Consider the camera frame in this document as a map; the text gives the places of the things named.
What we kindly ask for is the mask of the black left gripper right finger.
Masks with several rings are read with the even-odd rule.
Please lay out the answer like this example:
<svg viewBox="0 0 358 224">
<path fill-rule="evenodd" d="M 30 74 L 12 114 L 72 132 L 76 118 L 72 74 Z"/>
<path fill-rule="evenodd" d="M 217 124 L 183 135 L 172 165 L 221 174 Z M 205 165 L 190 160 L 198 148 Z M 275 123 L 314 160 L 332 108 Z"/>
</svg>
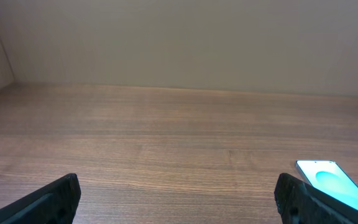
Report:
<svg viewBox="0 0 358 224">
<path fill-rule="evenodd" d="M 274 196 L 283 223 L 358 224 L 357 209 L 290 174 L 279 175 Z"/>
</svg>

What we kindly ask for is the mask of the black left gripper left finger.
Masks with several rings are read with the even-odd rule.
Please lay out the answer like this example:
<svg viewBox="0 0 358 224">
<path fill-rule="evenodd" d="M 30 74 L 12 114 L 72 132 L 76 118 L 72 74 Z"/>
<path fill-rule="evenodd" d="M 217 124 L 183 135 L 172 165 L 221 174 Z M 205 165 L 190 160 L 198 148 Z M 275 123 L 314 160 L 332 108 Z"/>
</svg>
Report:
<svg viewBox="0 0 358 224">
<path fill-rule="evenodd" d="M 0 224 L 72 224 L 81 198 L 74 173 L 0 209 Z"/>
</svg>

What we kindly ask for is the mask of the blue screen smartphone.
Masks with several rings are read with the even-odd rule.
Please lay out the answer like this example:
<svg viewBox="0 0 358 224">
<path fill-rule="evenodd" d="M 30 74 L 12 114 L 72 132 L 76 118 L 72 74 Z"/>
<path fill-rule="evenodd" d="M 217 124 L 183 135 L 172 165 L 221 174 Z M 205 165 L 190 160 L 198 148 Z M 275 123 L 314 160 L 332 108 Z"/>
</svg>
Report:
<svg viewBox="0 0 358 224">
<path fill-rule="evenodd" d="M 358 186 L 336 162 L 297 160 L 295 167 L 314 188 L 358 210 Z"/>
</svg>

